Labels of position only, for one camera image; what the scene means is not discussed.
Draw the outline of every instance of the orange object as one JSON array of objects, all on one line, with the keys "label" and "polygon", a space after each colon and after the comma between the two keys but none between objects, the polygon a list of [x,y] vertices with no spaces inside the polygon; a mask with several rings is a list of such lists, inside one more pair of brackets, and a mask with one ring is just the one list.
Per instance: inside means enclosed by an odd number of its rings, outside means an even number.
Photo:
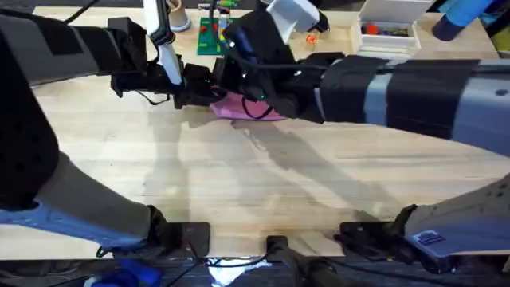
[{"label": "orange object", "polygon": [[367,24],[367,35],[377,35],[378,31],[379,27],[377,27],[376,25],[371,23]]},{"label": "orange object", "polygon": [[315,45],[315,44],[317,43],[317,36],[315,36],[315,35],[307,35],[307,36],[306,36],[306,42],[307,42],[308,44],[313,44],[313,45]]}]

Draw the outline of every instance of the blue label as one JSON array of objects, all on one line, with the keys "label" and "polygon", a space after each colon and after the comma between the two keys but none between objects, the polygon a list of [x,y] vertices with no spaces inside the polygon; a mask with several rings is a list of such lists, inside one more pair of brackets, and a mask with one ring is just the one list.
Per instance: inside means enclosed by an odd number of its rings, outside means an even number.
[{"label": "blue label", "polygon": [[443,242],[444,240],[446,240],[444,237],[442,237],[438,232],[434,230],[420,232],[419,234],[413,235],[413,238],[418,243],[421,243],[424,246],[428,246],[436,242]]}]

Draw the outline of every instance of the black strap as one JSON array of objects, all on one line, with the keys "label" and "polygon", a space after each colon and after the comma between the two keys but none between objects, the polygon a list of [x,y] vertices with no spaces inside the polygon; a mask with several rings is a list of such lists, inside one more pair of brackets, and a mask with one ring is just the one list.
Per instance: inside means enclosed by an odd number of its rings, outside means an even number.
[{"label": "black strap", "polygon": [[35,23],[54,56],[83,53],[73,29],[62,21],[4,9],[0,9],[0,14]]},{"label": "black strap", "polygon": [[378,67],[388,60],[347,56],[324,74],[320,96],[326,121],[365,122],[365,94]]},{"label": "black strap", "polygon": [[57,137],[0,30],[0,209],[30,210],[58,164]]},{"label": "black strap", "polygon": [[116,44],[106,29],[86,26],[76,26],[75,29],[94,57],[100,70],[99,74],[111,74],[122,69],[123,63],[116,50]]},{"label": "black strap", "polygon": [[411,60],[394,68],[386,91],[388,127],[451,138],[458,102],[478,60]]}]

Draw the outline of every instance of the blue bottle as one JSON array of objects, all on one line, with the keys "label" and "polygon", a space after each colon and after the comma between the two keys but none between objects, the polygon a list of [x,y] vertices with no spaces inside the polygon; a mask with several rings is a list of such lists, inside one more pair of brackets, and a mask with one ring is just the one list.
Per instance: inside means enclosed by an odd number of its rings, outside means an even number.
[{"label": "blue bottle", "polygon": [[493,0],[457,0],[445,16],[432,28],[433,35],[439,40],[452,41],[492,2]]}]

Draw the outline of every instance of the blue object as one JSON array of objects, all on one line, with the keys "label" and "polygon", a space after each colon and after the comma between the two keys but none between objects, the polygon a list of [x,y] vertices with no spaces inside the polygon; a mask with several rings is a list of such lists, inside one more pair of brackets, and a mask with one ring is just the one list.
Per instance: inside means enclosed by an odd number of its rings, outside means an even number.
[{"label": "blue object", "polygon": [[457,0],[432,28],[433,35],[452,41],[469,23],[484,12],[493,0]]},{"label": "blue object", "polygon": [[140,264],[136,260],[119,260],[122,269],[103,276],[92,287],[159,287],[161,273],[154,268]]}]

